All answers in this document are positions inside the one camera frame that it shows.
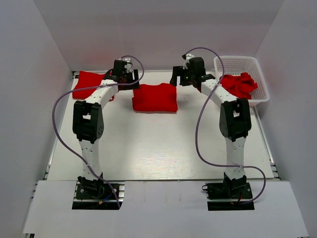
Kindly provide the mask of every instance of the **red towel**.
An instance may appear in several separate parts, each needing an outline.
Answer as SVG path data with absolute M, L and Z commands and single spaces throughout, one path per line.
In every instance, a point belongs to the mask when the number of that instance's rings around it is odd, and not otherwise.
M 74 89 L 98 86 L 98 85 L 100 85 L 103 77 L 104 77 L 104 74 L 97 74 L 97 73 L 89 73 L 89 72 L 85 72 L 85 71 L 80 71 L 78 83 Z M 94 91 L 95 91 L 95 89 L 73 92 L 73 99 L 86 99 L 90 95 L 92 95 L 92 93 Z
M 232 95 L 238 98 L 251 99 L 251 93 L 258 87 L 248 73 L 242 73 L 240 76 L 225 74 L 221 81 L 222 86 Z
M 133 94 L 133 110 L 137 112 L 177 112 L 176 87 L 168 83 L 141 84 Z

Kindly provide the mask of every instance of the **white backdrop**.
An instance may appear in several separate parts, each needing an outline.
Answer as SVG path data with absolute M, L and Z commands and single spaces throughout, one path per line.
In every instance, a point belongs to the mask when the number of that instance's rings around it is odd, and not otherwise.
M 317 1 L 286 0 L 256 57 L 270 100 L 259 106 L 277 169 L 317 237 Z
M 34 0 L 71 70 L 105 70 L 123 54 L 172 69 L 196 46 L 253 56 L 283 0 Z M 213 65 L 213 56 L 205 56 Z
M 0 1 L 0 32 L 0 236 L 17 238 L 53 146 L 52 106 L 71 72 L 32 0 Z

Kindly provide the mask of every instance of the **folded red shirt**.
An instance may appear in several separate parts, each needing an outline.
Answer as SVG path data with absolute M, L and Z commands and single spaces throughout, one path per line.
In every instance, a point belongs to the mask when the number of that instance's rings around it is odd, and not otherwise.
M 78 83 L 74 89 L 98 86 L 100 85 L 103 77 L 104 77 L 104 74 L 80 71 Z M 94 91 L 95 89 L 88 89 L 88 90 L 73 92 L 73 99 L 86 99 L 90 95 L 92 95 Z
M 246 99 L 251 99 L 250 93 L 258 87 L 248 73 L 242 73 L 240 76 L 225 74 L 221 84 L 232 95 Z
M 133 94 L 133 110 L 137 112 L 177 112 L 176 87 L 168 83 L 141 84 Z

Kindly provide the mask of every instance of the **white tabletop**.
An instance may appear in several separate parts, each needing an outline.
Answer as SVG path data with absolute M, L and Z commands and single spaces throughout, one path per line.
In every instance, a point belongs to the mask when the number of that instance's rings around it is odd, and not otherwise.
M 170 78 L 171 72 L 146 72 L 142 83 L 157 85 L 169 82 Z M 195 149 L 195 127 L 205 95 L 193 87 L 178 86 L 176 114 L 136 113 L 132 109 L 132 97 L 132 91 L 120 91 L 103 110 L 105 131 L 100 139 L 99 155 L 105 179 L 223 179 L 224 168 L 206 165 Z M 72 132 L 74 102 L 70 95 L 60 135 L 81 153 Z M 252 109 L 251 121 L 252 129 L 245 144 L 245 165 L 257 166 L 267 178 L 272 178 L 269 155 Z M 226 145 L 218 124 L 219 108 L 210 101 L 200 124 L 200 151 L 206 160 L 226 164 Z M 76 180 L 82 168 L 81 160 L 58 141 L 48 180 Z M 254 169 L 246 169 L 246 175 L 249 179 L 262 178 Z
M 120 210 L 71 210 L 75 181 L 39 181 L 23 232 L 35 238 L 308 236 L 291 185 L 269 181 L 250 211 L 208 211 L 203 181 L 127 181 Z M 253 195 L 262 181 L 250 182 Z

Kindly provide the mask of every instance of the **white basket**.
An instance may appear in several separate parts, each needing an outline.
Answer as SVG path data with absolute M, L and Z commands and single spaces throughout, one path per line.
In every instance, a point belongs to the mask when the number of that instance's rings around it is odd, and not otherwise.
M 249 100 L 250 106 L 255 106 L 258 103 L 269 100 L 265 80 L 256 58 L 248 56 L 221 56 L 221 59 L 224 64 L 225 74 L 240 75 L 243 72 L 247 72 L 258 84 L 258 88 L 250 93 L 252 98 Z M 213 63 L 216 79 L 219 80 L 222 76 L 222 67 L 218 57 L 213 59 Z

